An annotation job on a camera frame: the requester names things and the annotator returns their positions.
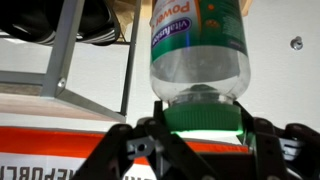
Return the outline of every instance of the green bottle cap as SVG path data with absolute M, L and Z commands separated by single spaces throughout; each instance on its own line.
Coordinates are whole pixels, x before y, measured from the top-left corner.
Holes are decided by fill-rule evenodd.
M 229 104 L 181 104 L 164 111 L 166 126 L 172 132 L 242 133 L 238 106 Z

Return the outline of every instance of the bolt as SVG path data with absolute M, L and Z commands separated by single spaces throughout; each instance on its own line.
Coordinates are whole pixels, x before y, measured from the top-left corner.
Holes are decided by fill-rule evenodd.
M 281 180 L 280 178 L 278 178 L 277 176 L 268 176 L 267 180 Z
M 149 125 L 155 125 L 156 124 L 156 121 L 150 121 L 149 122 Z
M 290 43 L 291 48 L 298 51 L 303 48 L 303 43 L 301 37 L 297 36 L 295 39 L 293 39 Z
M 215 180 L 212 176 L 209 176 L 209 175 L 205 175 L 202 177 L 201 180 Z
M 58 82 L 58 86 L 64 88 L 66 86 L 67 80 L 65 78 L 61 78 Z

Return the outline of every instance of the metal bar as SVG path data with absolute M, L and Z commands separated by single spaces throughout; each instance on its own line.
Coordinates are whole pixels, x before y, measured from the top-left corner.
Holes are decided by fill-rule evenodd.
M 0 71 L 1 83 L 42 85 L 44 74 Z
M 55 97 L 61 91 L 59 80 L 67 79 L 84 2 L 64 1 L 41 96 Z
M 125 122 L 126 118 L 98 103 L 95 103 L 85 97 L 82 97 L 74 92 L 69 91 L 68 89 L 64 89 L 57 97 L 57 99 L 67 102 L 70 106 L 75 106 L 77 108 L 83 108 L 84 110 L 89 110 L 94 113 L 97 113 L 99 115 L 104 115 L 107 117 L 110 117 L 112 119 L 115 119 L 119 122 Z
M 131 79 L 132 79 L 131 77 L 132 77 L 132 69 L 133 69 L 133 60 L 134 60 L 136 44 L 137 44 L 140 11 L 141 11 L 141 0 L 137 0 L 136 9 L 134 12 L 134 20 L 133 20 L 131 40 L 130 40 L 130 49 L 128 54 L 127 70 L 126 70 L 126 76 L 124 81 L 121 110 L 120 110 L 120 114 L 124 116 L 127 115 L 127 110 L 128 110 L 128 101 L 129 101 Z

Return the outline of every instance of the water bottle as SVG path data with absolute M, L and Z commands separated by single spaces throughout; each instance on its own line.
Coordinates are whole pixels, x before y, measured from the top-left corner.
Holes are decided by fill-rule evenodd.
M 192 137 L 240 134 L 233 102 L 250 67 L 239 1 L 158 0 L 150 26 L 151 84 L 169 105 L 167 127 Z

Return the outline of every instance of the bottle label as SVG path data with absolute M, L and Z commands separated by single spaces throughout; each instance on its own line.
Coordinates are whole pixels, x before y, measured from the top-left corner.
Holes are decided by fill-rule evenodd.
M 150 25 L 152 62 L 190 46 L 223 46 L 247 55 L 238 0 L 158 0 Z

